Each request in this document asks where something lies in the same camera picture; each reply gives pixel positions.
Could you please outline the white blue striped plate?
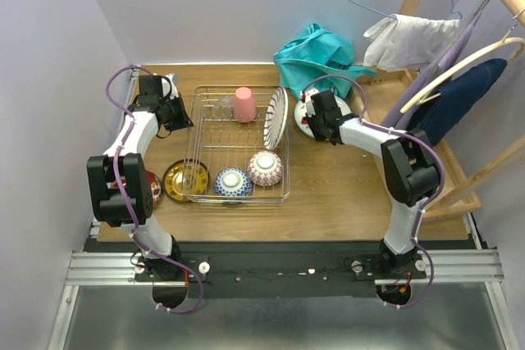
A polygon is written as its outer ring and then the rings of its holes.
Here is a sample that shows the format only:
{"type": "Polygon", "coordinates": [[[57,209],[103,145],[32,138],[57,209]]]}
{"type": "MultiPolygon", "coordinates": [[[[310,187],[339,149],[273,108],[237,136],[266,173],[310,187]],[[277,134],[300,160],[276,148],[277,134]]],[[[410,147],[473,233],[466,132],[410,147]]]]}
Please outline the white blue striped plate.
{"type": "Polygon", "coordinates": [[[275,149],[285,132],[289,100],[284,88],[278,87],[267,106],[263,126],[263,143],[266,150],[275,149]]]}

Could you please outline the clear glass cup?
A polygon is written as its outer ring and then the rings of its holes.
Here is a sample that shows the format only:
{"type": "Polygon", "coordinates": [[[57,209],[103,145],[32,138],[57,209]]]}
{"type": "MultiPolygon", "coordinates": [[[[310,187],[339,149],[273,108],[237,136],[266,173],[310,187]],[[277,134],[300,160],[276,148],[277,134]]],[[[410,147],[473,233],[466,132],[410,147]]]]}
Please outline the clear glass cup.
{"type": "Polygon", "coordinates": [[[234,99],[231,95],[220,96],[213,106],[212,114],[220,120],[231,119],[233,116],[234,99]]]}

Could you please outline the gold black plate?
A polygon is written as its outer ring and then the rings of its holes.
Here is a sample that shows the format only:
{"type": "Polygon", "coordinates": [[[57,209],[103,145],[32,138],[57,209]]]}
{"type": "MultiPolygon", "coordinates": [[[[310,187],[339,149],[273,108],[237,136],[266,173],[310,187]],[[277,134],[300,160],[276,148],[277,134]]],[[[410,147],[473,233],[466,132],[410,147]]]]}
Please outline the gold black plate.
{"type": "Polygon", "coordinates": [[[162,177],[162,189],[173,202],[190,202],[189,196],[204,195],[208,189],[208,168],[197,159],[172,163],[162,177]]]}

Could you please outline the wire dish rack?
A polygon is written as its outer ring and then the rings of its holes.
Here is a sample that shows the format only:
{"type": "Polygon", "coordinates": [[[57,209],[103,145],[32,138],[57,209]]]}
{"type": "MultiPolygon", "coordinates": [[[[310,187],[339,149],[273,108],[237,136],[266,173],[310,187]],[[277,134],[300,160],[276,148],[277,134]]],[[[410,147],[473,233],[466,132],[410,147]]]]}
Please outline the wire dish rack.
{"type": "MultiPolygon", "coordinates": [[[[263,143],[263,126],[267,106],[274,91],[279,86],[251,86],[256,117],[249,123],[240,123],[234,118],[220,120],[213,116],[212,109],[217,99],[231,95],[234,99],[235,85],[201,85],[194,91],[191,118],[194,127],[189,130],[185,159],[201,161],[209,170],[210,180],[204,195],[189,196],[192,202],[223,203],[226,198],[214,192],[217,175],[229,167],[237,167],[247,173],[247,166],[253,154],[266,150],[263,143]]],[[[281,181],[270,187],[253,184],[249,196],[242,198],[242,203],[284,202],[290,194],[289,138],[287,128],[278,146],[271,150],[282,160],[283,176],[281,181]]]]}

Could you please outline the pink plastic cup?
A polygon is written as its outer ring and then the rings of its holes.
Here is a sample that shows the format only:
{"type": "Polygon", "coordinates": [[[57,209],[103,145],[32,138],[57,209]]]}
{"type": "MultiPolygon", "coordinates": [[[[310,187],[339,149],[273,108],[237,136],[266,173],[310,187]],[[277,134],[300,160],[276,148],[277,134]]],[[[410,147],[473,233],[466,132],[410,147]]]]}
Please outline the pink plastic cup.
{"type": "Polygon", "coordinates": [[[256,104],[253,92],[248,87],[239,87],[235,91],[233,113],[240,123],[249,123],[256,117],[256,104]]]}

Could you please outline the red white patterned bowl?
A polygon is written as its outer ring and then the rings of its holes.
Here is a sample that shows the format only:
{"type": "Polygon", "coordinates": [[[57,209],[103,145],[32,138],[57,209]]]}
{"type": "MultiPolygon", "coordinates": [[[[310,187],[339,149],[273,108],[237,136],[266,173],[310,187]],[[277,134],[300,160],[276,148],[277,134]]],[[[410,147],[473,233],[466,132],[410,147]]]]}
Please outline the red white patterned bowl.
{"type": "Polygon", "coordinates": [[[249,179],[262,187],[278,184],[282,179],[283,172],[282,160],[270,151],[256,152],[250,158],[247,166],[249,179]]]}

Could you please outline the blue patterned bowl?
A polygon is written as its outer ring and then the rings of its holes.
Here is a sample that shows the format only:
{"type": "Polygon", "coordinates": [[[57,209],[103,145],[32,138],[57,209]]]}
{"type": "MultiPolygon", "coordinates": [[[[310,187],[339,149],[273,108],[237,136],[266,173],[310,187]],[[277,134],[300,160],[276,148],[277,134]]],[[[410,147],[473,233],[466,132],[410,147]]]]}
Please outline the blue patterned bowl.
{"type": "Polygon", "coordinates": [[[217,175],[213,188],[216,195],[226,198],[223,203],[237,205],[251,194],[253,183],[244,170],[229,167],[217,175]]]}

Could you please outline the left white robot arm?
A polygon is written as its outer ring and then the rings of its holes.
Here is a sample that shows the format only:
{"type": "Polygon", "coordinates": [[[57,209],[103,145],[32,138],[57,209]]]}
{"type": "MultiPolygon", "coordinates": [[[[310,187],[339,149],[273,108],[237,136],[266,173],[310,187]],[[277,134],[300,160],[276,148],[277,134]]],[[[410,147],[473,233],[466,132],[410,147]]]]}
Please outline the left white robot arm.
{"type": "Polygon", "coordinates": [[[164,280],[183,267],[180,248],[153,215],[153,192],[143,155],[161,128],[168,132],[193,125],[173,74],[138,78],[139,94],[124,111],[124,124],[104,154],[90,157],[87,175],[94,218],[125,231],[139,247],[146,267],[164,280]]]}

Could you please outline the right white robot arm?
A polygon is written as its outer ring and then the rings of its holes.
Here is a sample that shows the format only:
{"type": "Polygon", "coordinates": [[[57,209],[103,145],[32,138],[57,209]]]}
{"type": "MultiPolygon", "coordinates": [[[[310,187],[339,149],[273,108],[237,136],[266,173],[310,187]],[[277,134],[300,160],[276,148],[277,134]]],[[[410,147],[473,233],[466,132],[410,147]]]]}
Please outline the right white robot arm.
{"type": "Polygon", "coordinates": [[[394,278],[417,253],[423,210],[441,187],[442,164],[422,133],[385,129],[354,113],[344,115],[333,92],[302,97],[304,119],[317,141],[348,145],[381,160],[386,188],[394,199],[390,224],[380,242],[377,269],[394,278]]]}

